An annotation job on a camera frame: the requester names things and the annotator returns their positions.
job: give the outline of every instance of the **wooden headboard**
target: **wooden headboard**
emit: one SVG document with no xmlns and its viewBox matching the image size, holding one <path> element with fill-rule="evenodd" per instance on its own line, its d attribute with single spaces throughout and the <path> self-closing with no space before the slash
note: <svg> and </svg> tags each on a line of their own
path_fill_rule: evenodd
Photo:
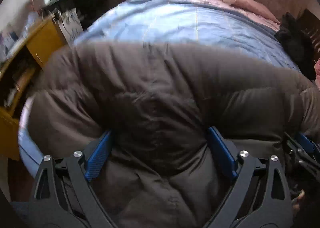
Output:
<svg viewBox="0 0 320 228">
<path fill-rule="evenodd" d="M 320 19 L 306 9 L 297 20 L 301 29 L 310 36 L 315 49 L 314 61 L 320 58 Z"/>
</svg>

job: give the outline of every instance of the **silver screw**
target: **silver screw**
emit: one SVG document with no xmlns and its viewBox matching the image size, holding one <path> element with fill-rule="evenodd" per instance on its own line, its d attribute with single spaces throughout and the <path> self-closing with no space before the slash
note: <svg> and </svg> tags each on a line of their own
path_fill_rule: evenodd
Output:
<svg viewBox="0 0 320 228">
<path fill-rule="evenodd" d="M 49 160 L 51 160 L 51 156 L 50 155 L 46 155 L 46 156 L 43 157 L 43 160 L 44 161 L 49 161 Z"/>
<path fill-rule="evenodd" d="M 249 156 L 249 152 L 247 152 L 247 151 L 240 151 L 239 154 L 241 157 L 244 157 L 244 158 Z"/>
<path fill-rule="evenodd" d="M 276 155 L 272 155 L 272 156 L 270 157 L 270 159 L 271 159 L 272 161 L 278 161 L 278 160 L 279 160 L 278 156 L 276 156 Z"/>
<path fill-rule="evenodd" d="M 73 153 L 73 156 L 76 157 L 76 158 L 79 158 L 79 157 L 82 156 L 82 152 L 81 152 L 81 151 L 75 151 L 75 152 Z"/>
</svg>

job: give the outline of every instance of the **cabinet door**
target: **cabinet door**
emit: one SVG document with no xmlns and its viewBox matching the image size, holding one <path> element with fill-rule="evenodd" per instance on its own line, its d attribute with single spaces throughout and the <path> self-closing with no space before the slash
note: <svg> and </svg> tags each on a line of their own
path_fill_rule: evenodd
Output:
<svg viewBox="0 0 320 228">
<path fill-rule="evenodd" d="M 0 114 L 0 154 L 19 160 L 18 147 L 19 122 L 10 117 Z"/>
<path fill-rule="evenodd" d="M 65 45 L 63 35 L 58 31 L 54 22 L 49 20 L 27 43 L 28 50 L 41 67 L 54 51 Z"/>
</svg>

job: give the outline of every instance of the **desk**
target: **desk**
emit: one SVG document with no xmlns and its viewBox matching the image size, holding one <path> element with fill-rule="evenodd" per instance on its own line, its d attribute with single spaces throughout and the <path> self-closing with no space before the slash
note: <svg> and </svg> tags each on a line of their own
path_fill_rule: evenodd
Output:
<svg viewBox="0 0 320 228">
<path fill-rule="evenodd" d="M 52 16 L 34 26 L 28 37 L 18 42 L 10 51 L 10 59 L 0 68 L 0 154 L 14 160 L 20 158 L 20 108 L 24 105 L 30 83 L 37 77 L 51 54 L 66 44 Z M 10 92 L 12 98 L 8 103 L 6 99 Z"/>
</svg>

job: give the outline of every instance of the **blue blanket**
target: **blue blanket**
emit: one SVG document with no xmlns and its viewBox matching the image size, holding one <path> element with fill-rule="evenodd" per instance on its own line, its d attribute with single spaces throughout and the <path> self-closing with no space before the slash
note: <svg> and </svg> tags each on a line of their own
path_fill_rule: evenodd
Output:
<svg viewBox="0 0 320 228">
<path fill-rule="evenodd" d="M 196 42 L 222 46 L 299 71 L 271 28 L 239 12 L 176 0 L 128 0 L 98 19 L 75 44 L 88 39 Z"/>
</svg>

